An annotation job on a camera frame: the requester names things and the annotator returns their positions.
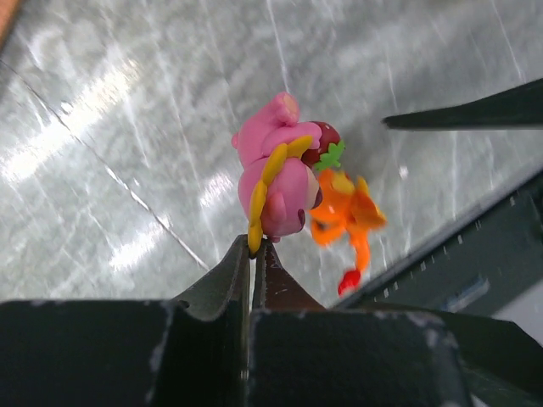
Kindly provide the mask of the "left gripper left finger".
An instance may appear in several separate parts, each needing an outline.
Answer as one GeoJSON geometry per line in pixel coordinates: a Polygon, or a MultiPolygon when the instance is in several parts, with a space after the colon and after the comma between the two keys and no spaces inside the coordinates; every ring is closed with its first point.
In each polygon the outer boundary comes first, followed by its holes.
{"type": "Polygon", "coordinates": [[[242,235],[172,299],[2,303],[2,405],[242,405],[248,277],[242,235]]]}

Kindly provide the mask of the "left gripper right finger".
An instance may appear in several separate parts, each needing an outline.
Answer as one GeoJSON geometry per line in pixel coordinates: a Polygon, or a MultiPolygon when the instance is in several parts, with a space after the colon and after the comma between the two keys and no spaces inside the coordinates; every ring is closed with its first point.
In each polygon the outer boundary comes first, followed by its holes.
{"type": "Polygon", "coordinates": [[[251,406],[468,406],[456,339],[428,312],[322,308],[271,243],[256,258],[251,406]]]}

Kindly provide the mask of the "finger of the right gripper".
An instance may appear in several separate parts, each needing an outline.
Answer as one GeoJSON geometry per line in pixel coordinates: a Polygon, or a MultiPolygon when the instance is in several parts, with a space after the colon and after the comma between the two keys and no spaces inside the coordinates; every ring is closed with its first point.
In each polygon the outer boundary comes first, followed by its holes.
{"type": "Polygon", "coordinates": [[[542,80],[470,103],[382,119],[402,131],[525,130],[542,127],[542,80]]]}

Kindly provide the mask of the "pink bear sunflower toy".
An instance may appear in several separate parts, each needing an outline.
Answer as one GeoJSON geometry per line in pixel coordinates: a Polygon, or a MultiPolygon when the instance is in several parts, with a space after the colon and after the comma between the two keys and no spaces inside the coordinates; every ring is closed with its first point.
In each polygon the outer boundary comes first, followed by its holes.
{"type": "Polygon", "coordinates": [[[243,167],[238,198],[248,221],[249,253],[300,232],[323,200],[315,173],[339,166],[345,149],[328,123],[301,121],[296,98],[280,92],[232,136],[243,167]]]}

